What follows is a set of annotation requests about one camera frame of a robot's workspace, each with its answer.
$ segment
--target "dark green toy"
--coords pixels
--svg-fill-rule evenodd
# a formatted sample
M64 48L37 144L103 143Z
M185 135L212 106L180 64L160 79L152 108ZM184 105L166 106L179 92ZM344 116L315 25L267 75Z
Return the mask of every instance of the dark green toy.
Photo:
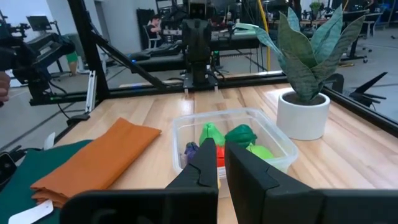
M212 138L217 146L225 145L225 138L223 134L220 133L216 125L212 122L203 125L203 129L199 138L199 145L201 145L206 138Z
M247 148L249 144L256 144L257 136L253 133L253 130L246 124L241 124L238 127L232 129L225 135L225 140L233 141Z

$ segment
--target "green toy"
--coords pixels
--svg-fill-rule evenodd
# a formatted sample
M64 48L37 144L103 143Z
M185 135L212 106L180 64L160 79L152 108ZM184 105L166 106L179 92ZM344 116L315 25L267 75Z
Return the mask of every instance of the green toy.
M254 155L258 156L260 159L272 159L274 155L264 146L255 146L250 143L246 148L248 151L252 152Z
M238 127L232 129L225 135L225 140L233 141L246 148L250 143L256 143L257 136L253 133L253 130L246 124L241 124Z
M216 125L212 122L206 123L203 126L203 129L200 134L199 138L199 145L205 141L206 138L213 138L214 142L217 146L224 146L225 145L225 138L217 129Z

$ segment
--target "toy vegetable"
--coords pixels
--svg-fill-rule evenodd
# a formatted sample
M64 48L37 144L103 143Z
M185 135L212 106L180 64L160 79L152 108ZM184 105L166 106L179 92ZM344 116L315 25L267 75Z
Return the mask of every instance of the toy vegetable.
M198 150L199 150L199 147L196 143L194 143L194 142L187 143L187 146L185 147L185 152L184 152L184 154L187 157L187 163L193 159L195 153Z
M248 151L252 152L254 155L258 156L261 159L272 159L274 155L264 146L255 146L250 143L250 145L246 148Z
M246 148L250 143L256 143L257 136L253 133L253 130L246 124L241 124L238 127L232 129L225 136L225 140L233 141L240 146Z
M224 146L217 146L217 167L224 167L225 166L225 161L224 161Z
M199 138L199 145L201 145L206 138L212 138L217 146L225 145L225 138L216 128L216 125L214 123L209 122L203 126Z

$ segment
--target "red toy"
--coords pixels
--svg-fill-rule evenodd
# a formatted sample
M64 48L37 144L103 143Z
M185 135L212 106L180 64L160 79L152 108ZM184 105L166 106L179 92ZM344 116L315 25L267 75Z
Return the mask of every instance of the red toy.
M217 167L224 167L224 146L217 146Z

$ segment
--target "orange towel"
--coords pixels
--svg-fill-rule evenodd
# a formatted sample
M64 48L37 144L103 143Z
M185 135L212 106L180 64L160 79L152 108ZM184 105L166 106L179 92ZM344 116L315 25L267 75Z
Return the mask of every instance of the orange towel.
M105 134L30 186L37 191L32 198L39 203L51 199L61 207L78 193L107 189L159 134L159 129L119 118Z

